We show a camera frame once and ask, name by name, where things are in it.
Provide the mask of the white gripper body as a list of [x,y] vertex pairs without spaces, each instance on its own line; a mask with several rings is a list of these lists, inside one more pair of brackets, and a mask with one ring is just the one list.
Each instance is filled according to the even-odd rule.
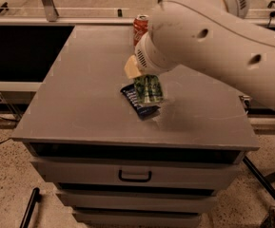
[[147,32],[135,47],[137,67],[143,74],[159,75],[175,68],[175,63],[154,46]]

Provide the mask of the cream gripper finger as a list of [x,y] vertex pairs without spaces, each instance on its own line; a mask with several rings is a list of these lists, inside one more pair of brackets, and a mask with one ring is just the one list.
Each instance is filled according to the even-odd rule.
[[124,67],[124,71],[129,79],[140,77],[142,72],[139,70],[137,59],[134,55],[131,55]]

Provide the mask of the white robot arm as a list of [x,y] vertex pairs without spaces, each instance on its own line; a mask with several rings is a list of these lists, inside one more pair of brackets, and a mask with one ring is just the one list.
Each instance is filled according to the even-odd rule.
[[129,79],[183,65],[275,111],[275,31],[247,22],[250,0],[162,0],[128,58]]

